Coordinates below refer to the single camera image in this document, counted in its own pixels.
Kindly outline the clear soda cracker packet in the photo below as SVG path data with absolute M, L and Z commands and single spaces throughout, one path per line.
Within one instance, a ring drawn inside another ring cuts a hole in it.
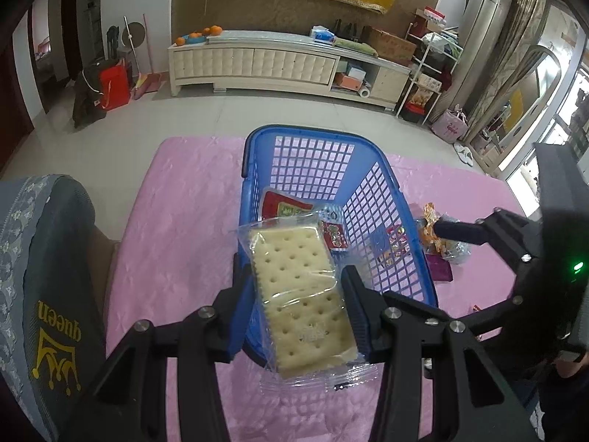
M 373 379 L 318 214 L 250 222 L 237 236 L 255 280 L 262 354 L 272 373 L 265 384 L 331 391 Z

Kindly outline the red tofu snack packet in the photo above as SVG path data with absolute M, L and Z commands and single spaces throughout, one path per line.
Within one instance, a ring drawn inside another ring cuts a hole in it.
M 310 213 L 313 208 L 314 205 L 307 201 L 296 199 L 279 190 L 266 187 L 262 192 L 258 219 L 265 221 L 271 218 L 293 217 L 298 214 Z

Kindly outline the silver blue snack packet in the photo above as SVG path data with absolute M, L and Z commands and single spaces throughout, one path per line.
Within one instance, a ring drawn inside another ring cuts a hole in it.
M 451 264 L 463 264 L 471 256 L 470 245 L 467 242 L 452 241 L 447 238 L 440 238 L 441 249 L 439 251 L 442 259 Z

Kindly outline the purple snack packet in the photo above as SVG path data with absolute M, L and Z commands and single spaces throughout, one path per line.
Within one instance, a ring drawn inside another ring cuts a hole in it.
M 433 281 L 450 283 L 453 280 L 451 265 L 439 255 L 426 255 L 426 263 Z

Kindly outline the orange yellow snack packet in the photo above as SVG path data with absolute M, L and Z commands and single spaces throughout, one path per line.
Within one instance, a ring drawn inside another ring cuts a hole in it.
M 423 245 L 430 251 L 439 256 L 446 253 L 447 244 L 443 238 L 440 238 L 435 230 L 434 225 L 441 220 L 441 214 L 436 211 L 434 204 L 427 203 L 423 206 L 423 224 L 419 229 L 419 236 Z

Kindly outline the white slippers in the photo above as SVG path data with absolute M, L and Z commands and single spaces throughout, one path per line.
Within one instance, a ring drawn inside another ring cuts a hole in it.
M 454 143 L 453 149 L 455 150 L 455 153 L 458 156 L 458 159 L 461 163 L 463 163 L 466 166 L 470 166 L 470 168 L 473 167 L 474 159 L 471 153 L 471 149 L 459 143 Z

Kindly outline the grey embroidered chair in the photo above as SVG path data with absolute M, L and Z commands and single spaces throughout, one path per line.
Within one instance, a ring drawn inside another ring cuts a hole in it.
M 61 175 L 1 184 L 1 375 L 46 441 L 58 440 L 106 359 L 88 249 L 91 200 Z

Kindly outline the pink tote bag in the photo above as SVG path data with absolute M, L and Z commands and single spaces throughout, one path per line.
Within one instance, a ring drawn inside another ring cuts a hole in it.
M 431 125 L 433 134 L 449 144 L 456 143 L 464 136 L 467 129 L 467 117 L 459 105 L 446 109 Z

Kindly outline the small red snack packet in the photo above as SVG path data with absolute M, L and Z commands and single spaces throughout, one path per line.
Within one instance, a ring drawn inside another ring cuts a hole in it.
M 323 204 L 317 210 L 325 244 L 331 252 L 348 250 L 343 211 L 337 204 Z

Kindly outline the pink fuzzy mat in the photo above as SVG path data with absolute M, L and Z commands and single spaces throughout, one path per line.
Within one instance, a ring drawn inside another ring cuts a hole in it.
M 157 149 L 138 192 L 111 286 L 107 345 L 133 323 L 182 320 L 232 282 L 241 198 L 239 138 L 175 137 Z M 520 211 L 503 180 L 389 154 L 411 208 L 433 204 L 460 221 L 496 208 Z M 230 436 L 236 441 L 364 441 L 380 383 L 338 391 L 276 393 L 262 369 L 239 354 L 218 368 Z

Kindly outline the white standing air conditioner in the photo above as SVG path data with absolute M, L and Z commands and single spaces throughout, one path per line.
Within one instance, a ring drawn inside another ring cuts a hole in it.
M 499 39 L 512 0 L 469 0 L 458 28 L 463 51 L 452 73 L 452 84 L 434 105 L 428 120 L 436 121 L 456 105 L 466 110 Z

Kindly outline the blue plastic basket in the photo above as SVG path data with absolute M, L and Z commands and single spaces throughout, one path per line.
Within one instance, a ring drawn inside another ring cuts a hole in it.
M 356 265 L 373 290 L 423 304 L 438 299 L 414 217 L 387 157 L 366 138 L 330 130 L 267 125 L 244 143 L 240 222 L 262 218 L 267 190 L 309 204 L 339 225 Z

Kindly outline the cream tv cabinet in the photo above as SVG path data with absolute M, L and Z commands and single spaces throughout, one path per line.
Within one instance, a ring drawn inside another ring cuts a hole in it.
M 201 43 L 168 48 L 171 91 L 189 85 L 329 97 L 393 110 L 406 66 L 309 36 L 225 30 Z

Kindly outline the red shopping bag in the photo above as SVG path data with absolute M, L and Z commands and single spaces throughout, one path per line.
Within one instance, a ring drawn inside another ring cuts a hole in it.
M 127 69 L 123 61 L 100 73 L 101 107 L 105 111 L 126 106 L 131 98 Z

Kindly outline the oranges on blue plate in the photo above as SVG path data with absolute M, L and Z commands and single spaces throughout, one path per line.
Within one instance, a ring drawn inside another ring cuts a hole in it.
M 189 44 L 205 43 L 210 37 L 220 36 L 223 33 L 223 28 L 219 25 L 206 27 L 202 31 L 192 32 L 178 37 L 175 40 L 175 45 L 185 46 Z

